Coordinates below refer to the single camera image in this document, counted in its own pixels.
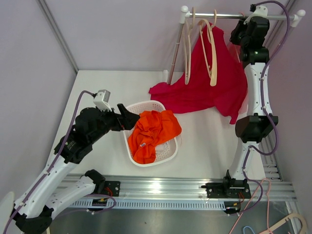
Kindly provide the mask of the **beige hanger of white shirt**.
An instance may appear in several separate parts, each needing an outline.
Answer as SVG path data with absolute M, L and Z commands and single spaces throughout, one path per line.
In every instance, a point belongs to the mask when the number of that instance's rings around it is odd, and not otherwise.
M 184 77 L 185 85 L 189 84 L 191 76 L 191 54 L 192 54 L 192 43 L 191 43 L 191 32 L 195 24 L 195 16 L 192 16 L 191 24 L 185 20 L 184 38 L 183 38 L 183 50 L 184 50 Z

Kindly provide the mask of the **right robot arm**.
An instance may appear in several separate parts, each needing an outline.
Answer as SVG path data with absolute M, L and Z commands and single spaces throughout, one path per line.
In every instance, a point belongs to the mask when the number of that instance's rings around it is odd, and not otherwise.
M 230 41 L 240 46 L 242 62 L 248 84 L 247 115 L 235 124 L 238 144 L 234 160 L 223 178 L 222 192 L 233 197 L 239 189 L 247 188 L 249 159 L 259 151 L 259 144 L 276 129 L 278 117 L 273 116 L 268 95 L 269 51 L 263 46 L 270 23 L 265 17 L 254 16 L 240 19 L 231 33 Z

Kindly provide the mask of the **magenta t shirt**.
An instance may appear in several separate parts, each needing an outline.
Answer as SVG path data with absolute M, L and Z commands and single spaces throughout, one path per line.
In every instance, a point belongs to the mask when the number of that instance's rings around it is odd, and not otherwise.
M 238 120 L 239 111 L 247 95 L 247 79 L 240 62 L 231 56 L 224 41 L 224 32 L 212 29 L 217 61 L 216 86 L 210 85 L 207 64 L 212 63 L 212 49 L 207 28 L 198 38 L 191 54 L 189 83 L 181 76 L 174 84 L 158 83 L 149 90 L 152 100 L 161 102 L 167 110 L 184 114 L 215 107 L 221 115 L 230 117 L 230 124 Z

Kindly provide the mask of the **white t shirt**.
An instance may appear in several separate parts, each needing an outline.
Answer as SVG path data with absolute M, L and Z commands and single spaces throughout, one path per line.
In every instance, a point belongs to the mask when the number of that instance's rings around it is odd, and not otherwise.
M 155 151 L 157 154 L 161 154 L 162 152 L 164 152 L 165 150 L 167 150 L 167 148 L 169 147 L 169 143 L 168 142 L 165 142 L 165 143 L 162 143 L 160 145 L 157 145 L 155 147 Z

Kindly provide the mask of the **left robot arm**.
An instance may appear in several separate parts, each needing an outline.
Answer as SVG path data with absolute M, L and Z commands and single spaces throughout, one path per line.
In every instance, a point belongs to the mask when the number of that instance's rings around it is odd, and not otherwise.
M 95 169 L 87 171 L 74 186 L 61 193 L 54 194 L 54 191 L 105 134 L 134 128 L 139 115 L 128 111 L 123 104 L 117 107 L 118 114 L 89 107 L 74 116 L 75 123 L 55 147 L 52 161 L 47 163 L 32 188 L 15 201 L 12 217 L 22 232 L 41 234 L 75 201 L 87 195 L 105 194 L 106 179 Z

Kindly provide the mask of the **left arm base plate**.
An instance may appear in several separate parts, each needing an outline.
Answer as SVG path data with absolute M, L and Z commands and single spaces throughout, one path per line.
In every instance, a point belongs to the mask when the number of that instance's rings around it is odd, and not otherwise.
M 100 214 L 113 209 L 117 202 L 115 197 L 119 196 L 120 181 L 105 181 L 95 186 L 94 191 L 85 197 L 95 197 L 92 206 L 88 207 L 87 212 Z

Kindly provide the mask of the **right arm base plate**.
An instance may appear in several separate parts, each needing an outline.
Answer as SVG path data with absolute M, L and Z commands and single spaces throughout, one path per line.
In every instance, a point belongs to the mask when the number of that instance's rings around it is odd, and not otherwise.
M 247 180 L 236 180 L 235 182 L 208 182 L 201 185 L 206 191 L 207 198 L 234 199 L 224 201 L 224 213 L 232 215 L 241 211 L 242 203 L 251 198 L 250 187 Z

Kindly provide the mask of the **beige hanger of orange shirt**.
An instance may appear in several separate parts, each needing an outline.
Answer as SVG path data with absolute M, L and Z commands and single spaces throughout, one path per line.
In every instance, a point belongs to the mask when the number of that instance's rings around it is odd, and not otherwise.
M 204 61 L 206 64 L 208 76 L 210 78 L 210 86 L 214 87 L 217 84 L 217 56 L 216 56 L 216 48 L 215 48 L 215 40 L 214 40 L 214 35 L 213 35 L 213 28 L 215 27 L 216 21 L 217 21 L 217 11 L 214 10 L 214 23 L 213 25 L 210 25 L 210 23 L 206 19 L 201 19 L 198 22 L 199 26 L 199 35 L 200 35 L 200 40 L 202 44 L 202 50 L 204 54 Z M 212 55 L 212 63 L 211 65 L 208 63 L 207 60 L 207 55 L 206 55 L 206 50 L 205 50 L 205 44 L 203 40 L 203 23 L 206 24 L 206 34 L 207 34 L 207 39 L 208 42 L 211 45 L 211 55 Z

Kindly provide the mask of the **orange t shirt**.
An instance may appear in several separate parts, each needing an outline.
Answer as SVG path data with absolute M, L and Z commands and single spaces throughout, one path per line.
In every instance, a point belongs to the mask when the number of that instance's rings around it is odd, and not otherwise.
M 139 164 L 150 164 L 156 159 L 156 146 L 180 135 L 182 128 L 171 110 L 144 111 L 128 138 L 133 159 Z

